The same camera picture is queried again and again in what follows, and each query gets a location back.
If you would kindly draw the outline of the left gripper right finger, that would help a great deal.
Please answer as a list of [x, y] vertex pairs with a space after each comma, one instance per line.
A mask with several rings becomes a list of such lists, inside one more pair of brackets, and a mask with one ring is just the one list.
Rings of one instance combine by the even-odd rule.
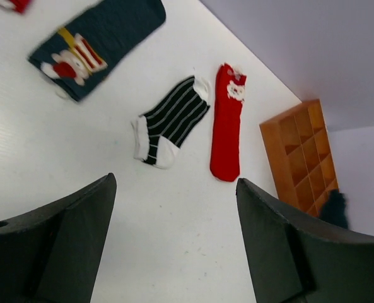
[[257, 302], [374, 302], [374, 236], [326, 223], [244, 178], [236, 196]]

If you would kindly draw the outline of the red sock with white figure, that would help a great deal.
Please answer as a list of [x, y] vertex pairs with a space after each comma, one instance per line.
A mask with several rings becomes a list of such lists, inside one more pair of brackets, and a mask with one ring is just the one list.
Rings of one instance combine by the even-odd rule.
[[0, 0], [0, 7], [23, 14], [32, 0]]

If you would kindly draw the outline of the navy sock with bear pattern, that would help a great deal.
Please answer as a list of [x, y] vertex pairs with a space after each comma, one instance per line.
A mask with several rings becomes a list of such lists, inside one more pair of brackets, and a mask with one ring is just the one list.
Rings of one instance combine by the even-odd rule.
[[59, 27], [28, 60], [79, 102], [165, 20], [161, 1], [100, 1]]

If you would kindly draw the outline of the red sock with santa pattern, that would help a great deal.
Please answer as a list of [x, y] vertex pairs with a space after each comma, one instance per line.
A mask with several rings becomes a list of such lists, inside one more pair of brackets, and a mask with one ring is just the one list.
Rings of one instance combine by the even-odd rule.
[[209, 168], [223, 182], [233, 182], [240, 175], [240, 124], [246, 80], [246, 75], [227, 63], [216, 75]]

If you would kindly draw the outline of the orange compartment tray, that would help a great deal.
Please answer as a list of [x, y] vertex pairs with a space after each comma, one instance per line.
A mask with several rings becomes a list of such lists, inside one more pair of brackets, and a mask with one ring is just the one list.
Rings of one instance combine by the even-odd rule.
[[278, 198], [316, 217], [338, 189], [319, 99], [303, 102], [260, 124]]

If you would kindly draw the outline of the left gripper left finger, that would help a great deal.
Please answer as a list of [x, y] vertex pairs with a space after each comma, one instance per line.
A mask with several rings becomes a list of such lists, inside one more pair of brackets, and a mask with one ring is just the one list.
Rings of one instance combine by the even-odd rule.
[[115, 203], [112, 173], [0, 221], [0, 302], [90, 302]]

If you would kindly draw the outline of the black white striped sock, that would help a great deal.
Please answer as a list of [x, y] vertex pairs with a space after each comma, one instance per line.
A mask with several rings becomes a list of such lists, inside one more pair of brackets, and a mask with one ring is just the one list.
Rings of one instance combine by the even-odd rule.
[[138, 115], [134, 131], [134, 158], [143, 163], [169, 169], [193, 128], [211, 107], [208, 81], [190, 76], [177, 83], [149, 111]]

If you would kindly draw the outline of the plain navy ankle sock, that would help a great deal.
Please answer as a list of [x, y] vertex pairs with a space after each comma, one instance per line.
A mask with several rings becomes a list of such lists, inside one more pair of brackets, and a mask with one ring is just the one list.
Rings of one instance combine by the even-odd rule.
[[346, 198], [338, 189], [329, 192], [329, 197], [320, 210], [318, 218], [324, 222], [348, 230]]

